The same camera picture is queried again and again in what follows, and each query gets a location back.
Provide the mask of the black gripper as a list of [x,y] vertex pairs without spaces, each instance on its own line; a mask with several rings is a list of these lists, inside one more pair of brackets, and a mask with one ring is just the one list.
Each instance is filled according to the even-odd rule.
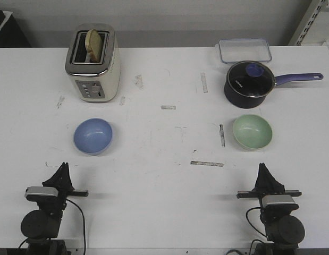
[[264,196],[275,195],[275,194],[289,194],[292,198],[299,197],[302,195],[302,192],[299,190],[285,190],[284,185],[278,182],[272,174],[269,172],[268,168],[264,163],[259,164],[258,175],[256,179],[255,186],[252,191],[238,191],[236,197],[238,199],[252,199],[256,198],[259,200],[259,207],[253,207],[252,209],[259,209],[264,212],[269,213],[290,213],[290,210],[279,210],[277,207],[270,209],[263,208],[261,206],[261,200]]
[[57,189],[58,197],[54,202],[37,202],[39,209],[45,211],[49,215],[63,215],[66,208],[66,199],[72,197],[87,197],[87,190],[76,190],[72,185],[69,172],[69,164],[63,162],[55,174],[48,180],[42,182],[46,187],[62,187],[63,186],[63,171],[65,170],[65,187],[66,189]]

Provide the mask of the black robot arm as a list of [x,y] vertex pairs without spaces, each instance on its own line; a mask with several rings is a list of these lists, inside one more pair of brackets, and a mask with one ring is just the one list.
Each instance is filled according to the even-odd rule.
[[278,182],[264,163],[259,164],[258,175],[254,188],[251,191],[239,191],[238,199],[255,198],[259,201],[260,221],[265,233],[259,231],[253,224],[254,230],[267,239],[267,242],[258,241],[254,251],[250,254],[296,254],[298,244],[305,237],[305,228],[302,222],[291,215],[299,205],[294,197],[299,197],[299,190],[287,190]]
[[71,182],[69,164],[63,162],[55,174],[41,186],[30,186],[25,191],[28,201],[36,202],[38,209],[26,214],[21,222],[21,232],[26,237],[25,254],[71,254],[58,233],[67,203],[78,208],[82,216],[83,254],[86,253],[86,226],[82,209],[68,197],[87,197],[87,190],[76,190]]

